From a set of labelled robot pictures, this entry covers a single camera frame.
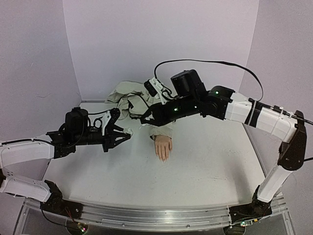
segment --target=white wall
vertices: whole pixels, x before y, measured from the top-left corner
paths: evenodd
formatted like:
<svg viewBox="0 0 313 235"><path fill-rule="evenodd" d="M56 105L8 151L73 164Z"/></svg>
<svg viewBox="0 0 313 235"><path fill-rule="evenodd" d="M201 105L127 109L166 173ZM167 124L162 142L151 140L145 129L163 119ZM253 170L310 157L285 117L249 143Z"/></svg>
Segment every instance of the white wall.
<svg viewBox="0 0 313 235"><path fill-rule="evenodd" d="M146 81L163 60L197 58L246 65L258 0L64 0L69 47L83 100L104 100L122 80ZM159 78L195 68L210 89L239 89L244 72L183 62Z"/></svg>
<svg viewBox="0 0 313 235"><path fill-rule="evenodd" d="M262 0L248 60L262 81L262 102L300 110L313 120L313 4L311 0ZM260 97L260 89L251 75L245 74L240 92ZM306 125L306 158L313 156L313 126ZM280 141L250 128L267 170L278 158ZM312 234L313 162L291 175L283 193L298 235Z"/></svg>
<svg viewBox="0 0 313 235"><path fill-rule="evenodd" d="M81 101L62 0L0 1L0 140L57 130ZM40 178L46 161L11 168ZM0 194L0 234L11 235L23 198Z"/></svg>

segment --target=beige jacket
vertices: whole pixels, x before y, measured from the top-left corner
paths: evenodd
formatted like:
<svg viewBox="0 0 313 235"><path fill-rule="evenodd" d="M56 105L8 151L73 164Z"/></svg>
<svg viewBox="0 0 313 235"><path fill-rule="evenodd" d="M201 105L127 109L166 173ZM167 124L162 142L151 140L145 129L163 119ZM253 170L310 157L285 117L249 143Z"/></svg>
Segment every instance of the beige jacket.
<svg viewBox="0 0 313 235"><path fill-rule="evenodd" d="M128 115L135 118L140 117L148 110L147 105L139 96L141 96L149 106L161 102L160 99L152 97L143 84L128 81L120 82L107 97L105 102L117 103L117 107L121 111L120 120L125 119ZM152 126L150 137L153 138L157 135L171 138L173 135L173 123L160 127Z"/></svg>

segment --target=scratch mark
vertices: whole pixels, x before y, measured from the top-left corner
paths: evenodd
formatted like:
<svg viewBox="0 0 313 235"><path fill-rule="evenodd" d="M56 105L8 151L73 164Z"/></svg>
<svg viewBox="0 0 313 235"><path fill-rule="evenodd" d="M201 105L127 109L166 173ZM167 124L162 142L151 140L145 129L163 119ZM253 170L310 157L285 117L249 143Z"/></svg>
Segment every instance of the scratch mark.
<svg viewBox="0 0 313 235"><path fill-rule="evenodd" d="M47 95L37 95L37 98L47 98L49 95L51 95L51 93L47 94Z"/></svg>

